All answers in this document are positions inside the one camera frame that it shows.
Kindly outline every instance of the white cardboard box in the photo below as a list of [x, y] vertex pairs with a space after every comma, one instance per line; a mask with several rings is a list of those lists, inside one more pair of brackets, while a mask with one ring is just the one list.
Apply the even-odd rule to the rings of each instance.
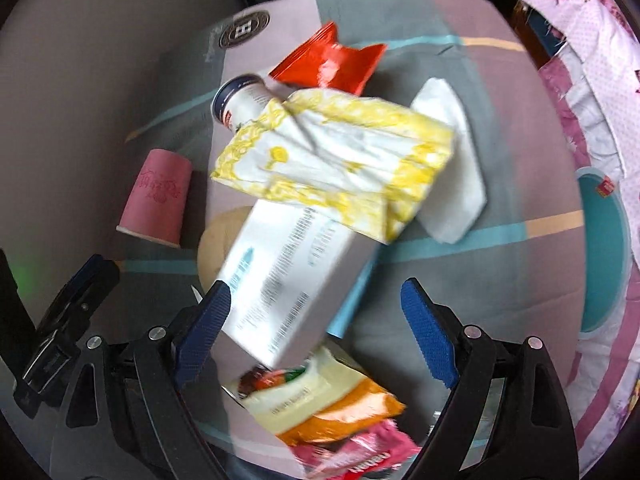
[[223, 331], [265, 366], [299, 365], [377, 246], [309, 208], [258, 200], [218, 275], [231, 288]]

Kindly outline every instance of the green light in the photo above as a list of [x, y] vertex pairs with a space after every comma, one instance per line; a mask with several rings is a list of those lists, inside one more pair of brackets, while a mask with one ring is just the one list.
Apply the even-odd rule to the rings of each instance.
[[24, 266], [12, 266], [15, 283], [18, 285], [18, 294], [22, 300], [29, 298], [35, 289], [35, 276]]

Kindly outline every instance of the red label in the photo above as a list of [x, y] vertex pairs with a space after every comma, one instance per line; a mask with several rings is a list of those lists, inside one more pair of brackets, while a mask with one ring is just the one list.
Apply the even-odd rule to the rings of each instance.
[[604, 180], [596, 186], [596, 191], [601, 197], [609, 196], [615, 189], [616, 185], [608, 176], [606, 176]]

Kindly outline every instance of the pink wrapper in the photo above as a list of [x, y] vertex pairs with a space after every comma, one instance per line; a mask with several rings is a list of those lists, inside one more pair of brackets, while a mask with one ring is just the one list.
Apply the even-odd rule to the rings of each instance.
[[307, 444], [290, 449], [309, 480], [356, 480], [370, 471], [398, 467], [420, 451], [389, 418], [348, 438], [336, 452]]

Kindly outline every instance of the snack bag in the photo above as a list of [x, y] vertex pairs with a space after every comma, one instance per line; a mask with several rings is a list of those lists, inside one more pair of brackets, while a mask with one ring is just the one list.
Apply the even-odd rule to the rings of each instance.
[[454, 139], [448, 126], [400, 105], [308, 88], [270, 100], [236, 132], [210, 177], [389, 244], [422, 207]]
[[270, 76], [285, 84], [334, 88], [361, 95], [386, 45], [351, 48], [338, 43], [337, 33], [335, 23], [327, 23], [289, 54]]
[[309, 480], [356, 480], [374, 471], [398, 468], [420, 448], [396, 424], [385, 419], [345, 440], [336, 451], [302, 444], [290, 449]]
[[279, 386], [263, 389], [264, 370], [251, 370], [225, 389], [270, 433], [289, 446], [336, 442], [402, 413], [404, 404], [326, 347], [303, 367], [276, 372]]

